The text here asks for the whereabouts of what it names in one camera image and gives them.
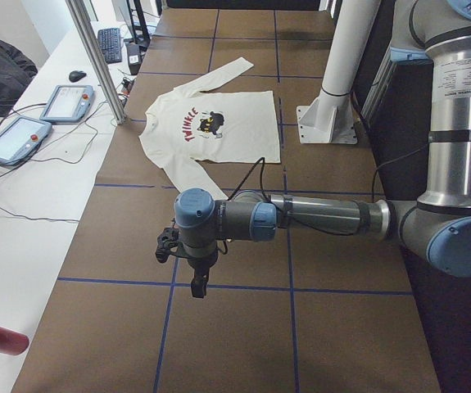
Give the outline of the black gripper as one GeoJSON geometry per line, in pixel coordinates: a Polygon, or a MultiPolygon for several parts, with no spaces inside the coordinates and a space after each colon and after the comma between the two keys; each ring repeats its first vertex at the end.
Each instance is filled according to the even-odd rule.
{"type": "Polygon", "coordinates": [[[215,265],[218,259],[217,254],[210,254],[203,258],[192,258],[188,260],[188,264],[193,268],[193,279],[190,283],[192,296],[194,298],[202,298],[202,287],[207,285],[209,281],[210,269],[215,265]]]}

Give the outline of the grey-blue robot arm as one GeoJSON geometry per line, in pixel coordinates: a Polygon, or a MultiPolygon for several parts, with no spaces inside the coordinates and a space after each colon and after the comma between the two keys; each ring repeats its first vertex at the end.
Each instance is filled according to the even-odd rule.
{"type": "Polygon", "coordinates": [[[188,189],[174,202],[174,225],[158,237],[156,258],[189,263],[194,297],[205,296],[228,240],[267,242],[292,226],[396,239],[436,269],[471,277],[471,1],[396,2],[390,51],[395,63],[433,64],[425,192],[414,202],[364,203],[241,188],[214,200],[203,189],[188,189]]]}

